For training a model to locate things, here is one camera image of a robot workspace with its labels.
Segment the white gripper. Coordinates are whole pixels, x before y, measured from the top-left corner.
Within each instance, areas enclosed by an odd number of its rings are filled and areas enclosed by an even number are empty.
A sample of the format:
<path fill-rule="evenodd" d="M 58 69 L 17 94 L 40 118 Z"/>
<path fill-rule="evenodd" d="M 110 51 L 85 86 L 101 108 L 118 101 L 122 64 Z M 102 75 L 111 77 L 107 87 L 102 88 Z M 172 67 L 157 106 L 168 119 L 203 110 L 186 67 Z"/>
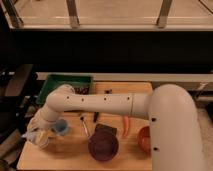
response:
<path fill-rule="evenodd" d="M 36 136 L 47 136 L 53 123 L 45 120 L 40 115 L 35 115 L 27 126 L 27 134 Z"/>

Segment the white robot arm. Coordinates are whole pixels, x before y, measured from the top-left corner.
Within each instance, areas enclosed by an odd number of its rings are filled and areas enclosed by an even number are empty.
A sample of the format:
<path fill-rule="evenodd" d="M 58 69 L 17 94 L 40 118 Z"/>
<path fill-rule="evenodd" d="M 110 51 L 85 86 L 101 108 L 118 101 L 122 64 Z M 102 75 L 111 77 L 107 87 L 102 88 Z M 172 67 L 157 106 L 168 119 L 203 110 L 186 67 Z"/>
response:
<path fill-rule="evenodd" d="M 47 142 L 47 131 L 66 111 L 103 112 L 147 119 L 153 171 L 207 171 L 194 100 L 182 87 L 165 84 L 151 93 L 79 95 L 70 85 L 49 93 L 30 120 L 27 140 Z"/>

